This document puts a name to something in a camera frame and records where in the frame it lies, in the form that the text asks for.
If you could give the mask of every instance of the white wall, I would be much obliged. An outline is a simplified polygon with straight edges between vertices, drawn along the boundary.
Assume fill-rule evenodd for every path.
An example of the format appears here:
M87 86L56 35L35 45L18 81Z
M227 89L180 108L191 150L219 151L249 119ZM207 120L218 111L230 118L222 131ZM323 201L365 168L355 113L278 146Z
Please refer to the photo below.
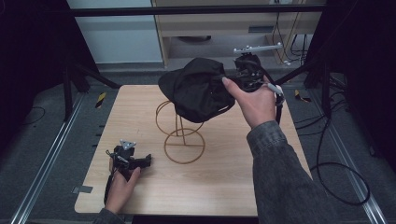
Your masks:
M67 0L71 8L151 7L150 0ZM153 16L76 17L96 63L162 63Z

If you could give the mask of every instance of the metal bracket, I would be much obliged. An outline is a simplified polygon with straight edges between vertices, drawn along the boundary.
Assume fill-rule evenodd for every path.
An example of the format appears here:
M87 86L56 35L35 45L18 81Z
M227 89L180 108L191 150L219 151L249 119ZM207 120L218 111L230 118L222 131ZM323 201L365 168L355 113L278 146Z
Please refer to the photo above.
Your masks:
M121 146L124 150L129 150L131 147L136 146L136 142L128 142L120 139Z
M234 49L233 53L251 53L251 52L263 51L268 49L281 49L281 48L283 48L283 45L281 43L277 43L277 45L269 45L269 46L257 46L257 47L246 46L244 49Z
M73 187L72 193L74 193L74 194L79 194L80 192L91 193L92 189L93 189L93 187L88 187L88 186Z

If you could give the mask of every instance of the wire ring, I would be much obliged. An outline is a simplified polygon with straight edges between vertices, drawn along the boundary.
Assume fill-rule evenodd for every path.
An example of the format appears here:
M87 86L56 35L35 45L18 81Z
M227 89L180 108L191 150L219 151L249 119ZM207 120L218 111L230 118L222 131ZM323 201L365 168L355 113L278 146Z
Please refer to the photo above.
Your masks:
M175 163L178 163L178 164L188 164L188 163L192 163L192 162L194 162L194 161L197 161L198 159L201 158L201 156L204 154L204 151L205 151L205 145L206 145L205 139L202 137L202 135L201 135L200 133L198 133L198 132L192 132L192 133L197 133L197 134L201 137L201 139L202 139L203 144L202 144L201 146L199 146L199 145L192 145L193 147L202 147L201 153L198 155L198 157L196 157L195 159L190 160L190 161L177 161L177 160L173 159L173 158L168 154L168 151L167 151L167 149L166 149L166 146L167 146L168 144L166 144L166 142L168 141L169 137L175 136L175 135L172 135L173 133L176 133L176 132L178 132L178 131L184 131L184 130L194 131L194 129L189 129L189 128L174 130L173 132L171 132L171 134L169 134L169 135L166 137L165 142L163 143L163 149L164 149L164 151L165 151L166 157L168 157L169 160L171 160L171 161L173 161L173 162L175 162ZM187 145L186 143L184 143L184 144L174 145L174 146L188 146L188 145Z
M181 125L181 129L176 129L175 131L171 132L171 133L167 133L166 131L164 131L161 127L160 124L158 123L158 115L160 114L161 110L168 104L172 103L171 101L165 101L163 103L161 103L160 105L158 105L156 111L155 111L155 124L157 125L158 129L163 132L164 134L168 135L168 136L174 136L174 137L179 137L179 136L187 136L193 133L198 133L198 130L200 130L202 128L202 126L204 126L204 123L202 122L201 125L197 128L197 129L187 129L187 128L183 128L183 123L182 123L182 119L180 117L180 125ZM182 131L182 130L190 130L190 133L183 133L183 135L179 135L178 131Z

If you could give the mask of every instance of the metal rail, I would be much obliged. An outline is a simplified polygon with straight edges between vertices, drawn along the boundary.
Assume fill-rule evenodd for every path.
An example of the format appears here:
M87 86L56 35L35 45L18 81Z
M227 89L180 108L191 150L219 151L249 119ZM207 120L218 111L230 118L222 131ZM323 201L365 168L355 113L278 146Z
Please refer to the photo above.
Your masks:
M55 15L74 17L144 16L179 14L224 14L224 13L269 13L269 12L319 12L328 8L326 4L309 5L240 5L240 6L196 6L196 7L115 7L73 8L70 10L48 10Z
M18 207L17 211L15 212L14 216L11 219L12 224L22 224L25 223L27 218L30 215L30 212L35 206L35 201L38 198L41 190L46 183L46 180L50 174L52 166L54 165L59 152L64 145L64 141L66 140L67 135L69 134L74 121L76 120L78 111L80 110L82 100L84 98L83 93L78 94L78 98L76 99L74 112L71 114L70 119L65 121L61 127L61 130L58 132L52 146L47 154L46 159L44 159L43 164L41 165L37 175L35 176L35 180L33 181L32 185L30 186L29 190L27 191L26 195L24 196L20 206Z

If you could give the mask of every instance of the cabinet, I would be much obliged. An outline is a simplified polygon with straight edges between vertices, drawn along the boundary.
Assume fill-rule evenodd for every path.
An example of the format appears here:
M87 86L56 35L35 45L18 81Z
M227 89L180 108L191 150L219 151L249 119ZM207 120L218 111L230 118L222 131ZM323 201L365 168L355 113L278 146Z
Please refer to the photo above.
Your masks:
M71 8L151 7L150 0L67 0ZM137 64L163 64L154 17L77 17L99 70L122 71Z
M274 0L151 0L154 7L188 7L188 6L231 6L231 5L266 5ZM291 4L325 3L326 0L289 0ZM190 14L158 15L155 17L158 35L167 64L170 41L173 36L201 35L246 35L252 34L252 28L260 30L270 44L283 42L289 49L292 37L297 34L313 34L320 18L320 12L288 13L232 13L232 14ZM275 30L276 21L279 32ZM280 53L279 62L284 60Z

